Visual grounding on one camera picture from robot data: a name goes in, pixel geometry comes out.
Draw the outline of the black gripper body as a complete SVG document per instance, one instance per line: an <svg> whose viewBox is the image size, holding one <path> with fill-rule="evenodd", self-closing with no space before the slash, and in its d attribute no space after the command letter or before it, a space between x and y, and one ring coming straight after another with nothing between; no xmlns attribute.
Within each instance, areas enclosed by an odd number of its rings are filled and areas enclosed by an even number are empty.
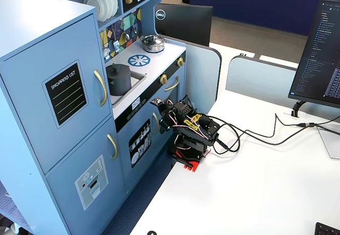
<svg viewBox="0 0 340 235"><path fill-rule="evenodd" d="M167 121L173 121L174 125L176 125L176 120L171 116L173 107L174 107L173 104L161 104L158 107L160 115L161 115L160 120L164 120L166 124L167 124Z"/></svg>

